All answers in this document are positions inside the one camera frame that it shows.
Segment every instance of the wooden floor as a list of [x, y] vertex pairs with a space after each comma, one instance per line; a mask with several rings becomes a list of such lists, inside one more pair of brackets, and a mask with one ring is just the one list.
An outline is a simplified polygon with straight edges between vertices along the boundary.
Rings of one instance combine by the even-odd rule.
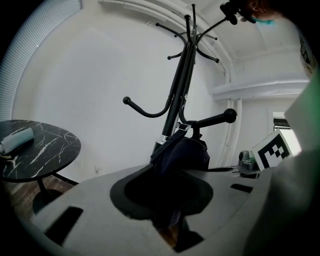
[[[54, 176], [49, 176], [42, 179], [46, 189], [58, 190], [62, 193], [68, 191], [73, 185], [58, 179]], [[30, 220], [34, 215], [33, 200], [40, 192], [36, 181], [26, 183], [12, 183], [3, 181], [3, 186], [10, 195], [11, 204], [16, 214], [24, 219]]]

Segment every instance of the black marble table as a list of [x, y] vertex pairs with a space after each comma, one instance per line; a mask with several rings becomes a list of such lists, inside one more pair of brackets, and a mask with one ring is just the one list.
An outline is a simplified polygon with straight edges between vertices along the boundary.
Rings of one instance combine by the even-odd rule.
[[42, 178], [55, 174], [71, 164], [80, 153], [81, 143], [67, 130], [31, 120], [0, 122], [0, 141], [29, 127], [33, 130], [34, 139], [0, 158], [0, 177], [7, 182], [16, 183], [37, 180], [41, 190], [33, 201], [33, 211], [37, 213], [61, 195], [57, 190], [47, 190]]

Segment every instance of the window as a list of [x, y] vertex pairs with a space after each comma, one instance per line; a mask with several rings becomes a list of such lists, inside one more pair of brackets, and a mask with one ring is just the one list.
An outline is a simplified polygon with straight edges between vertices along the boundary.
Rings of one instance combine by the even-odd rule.
[[286, 119], [273, 118], [273, 130], [280, 129], [293, 156], [301, 152], [301, 147], [295, 132], [291, 129]]

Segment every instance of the ceiling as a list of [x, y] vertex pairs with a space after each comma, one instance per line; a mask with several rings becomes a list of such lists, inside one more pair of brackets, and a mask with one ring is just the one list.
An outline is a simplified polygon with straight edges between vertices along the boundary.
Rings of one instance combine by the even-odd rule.
[[[225, 17], [220, 10], [220, 5], [227, 0], [183, 1], [188, 4], [194, 3], [196, 9], [212, 24]], [[300, 47], [298, 31], [286, 19], [279, 19], [274, 25], [241, 21], [237, 25], [232, 25], [225, 22], [214, 31], [235, 62], [279, 52], [298, 51]]]

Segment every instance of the white wall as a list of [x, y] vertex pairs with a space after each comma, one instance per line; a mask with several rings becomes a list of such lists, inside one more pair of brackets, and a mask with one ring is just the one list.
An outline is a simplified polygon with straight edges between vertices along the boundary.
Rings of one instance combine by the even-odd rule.
[[[162, 110], [179, 61], [167, 56], [183, 47], [146, 15], [108, 11], [95, 0], [85, 0], [83, 6], [35, 52], [21, 78], [12, 114], [13, 119], [49, 123], [79, 137], [80, 155], [59, 173], [77, 182], [96, 176], [95, 166], [102, 168], [102, 175], [149, 162], [166, 116], [144, 117], [122, 98], [130, 96], [150, 113]], [[213, 61], [197, 56], [187, 119], [223, 112], [225, 106], [213, 102], [206, 85], [224, 80]], [[211, 165], [224, 127], [201, 130], [210, 141]]]
[[239, 80], [276, 80], [291, 77], [307, 78], [300, 60], [299, 50], [274, 52], [253, 56], [234, 65]]
[[250, 150], [273, 131], [273, 112], [285, 112], [294, 98], [244, 100], [241, 129], [232, 165], [238, 164], [239, 153]]

